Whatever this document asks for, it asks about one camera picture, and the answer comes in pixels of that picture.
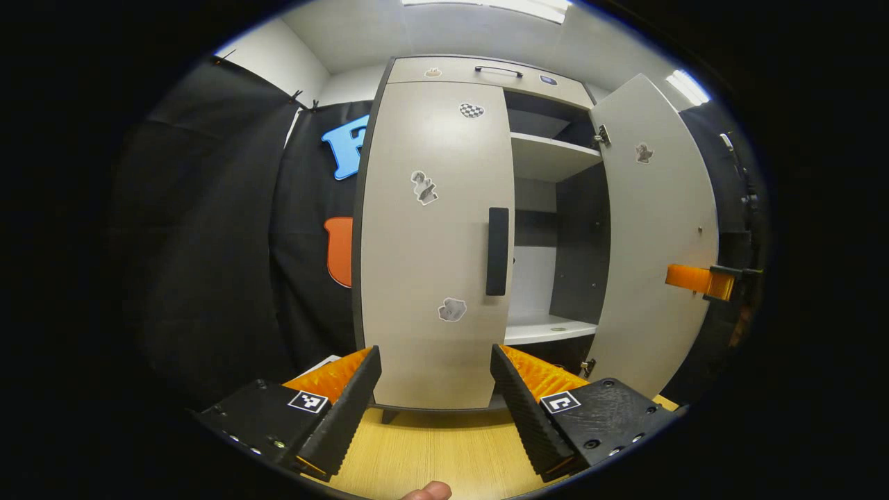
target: ceiling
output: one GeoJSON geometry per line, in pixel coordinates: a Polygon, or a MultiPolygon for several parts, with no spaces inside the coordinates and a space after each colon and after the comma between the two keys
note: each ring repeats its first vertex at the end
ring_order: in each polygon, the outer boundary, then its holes
{"type": "Polygon", "coordinates": [[[401,0],[316,0],[282,18],[331,74],[392,56],[470,54],[550,69],[609,92],[643,73],[687,107],[664,81],[676,64],[586,5],[570,5],[562,25],[485,6],[401,0]]]}

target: black door handle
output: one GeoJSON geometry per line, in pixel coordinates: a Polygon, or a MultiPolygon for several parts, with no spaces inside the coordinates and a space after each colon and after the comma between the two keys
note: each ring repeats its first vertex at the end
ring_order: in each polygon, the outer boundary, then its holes
{"type": "Polygon", "coordinates": [[[486,295],[506,294],[506,270],[509,263],[509,209],[488,208],[488,276],[486,295]]]}
{"type": "Polygon", "coordinates": [[[515,71],[514,69],[497,68],[496,66],[476,66],[476,71],[477,71],[477,72],[481,73],[481,72],[482,72],[482,69],[498,69],[498,70],[500,70],[500,71],[506,71],[506,72],[508,72],[508,73],[515,73],[515,74],[516,74],[516,78],[521,78],[521,77],[524,76],[522,73],[520,73],[520,72],[518,72],[518,71],[515,71]]]}

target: blue letter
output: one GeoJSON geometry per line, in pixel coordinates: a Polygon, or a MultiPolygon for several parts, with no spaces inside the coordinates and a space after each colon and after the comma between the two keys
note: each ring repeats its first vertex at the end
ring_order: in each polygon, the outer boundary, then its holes
{"type": "Polygon", "coordinates": [[[358,149],[364,143],[364,130],[370,117],[365,115],[321,136],[321,140],[330,144],[333,149],[333,158],[336,159],[336,172],[333,173],[333,178],[337,181],[342,181],[358,172],[358,161],[361,158],[358,149]],[[355,130],[358,130],[357,137],[352,137],[355,130]]]}

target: white shelf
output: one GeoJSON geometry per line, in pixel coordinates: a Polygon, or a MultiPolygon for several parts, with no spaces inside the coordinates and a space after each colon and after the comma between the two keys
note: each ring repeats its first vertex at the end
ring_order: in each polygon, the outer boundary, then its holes
{"type": "Polygon", "coordinates": [[[549,314],[509,317],[506,325],[506,344],[552,342],[593,335],[595,332],[596,325],[591,323],[571,321],[549,314]]]}
{"type": "Polygon", "coordinates": [[[509,136],[513,174],[520,179],[559,182],[602,163],[602,155],[594,149],[527,133],[513,132],[509,136]]]}

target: cabinet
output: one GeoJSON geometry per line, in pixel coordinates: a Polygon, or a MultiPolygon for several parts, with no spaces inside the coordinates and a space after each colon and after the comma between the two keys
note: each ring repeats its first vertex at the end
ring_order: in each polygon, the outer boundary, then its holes
{"type": "Polygon", "coordinates": [[[664,284],[667,266],[717,257],[709,177],[663,95],[639,76],[593,107],[579,82],[468,57],[396,59],[383,78],[353,236],[358,344],[379,345],[383,368],[375,403],[487,407],[493,343],[557,364],[591,356],[591,378],[655,395],[707,309],[664,284]],[[492,207],[509,214],[496,246],[492,207]],[[486,293],[492,262],[503,294],[486,293]]]}

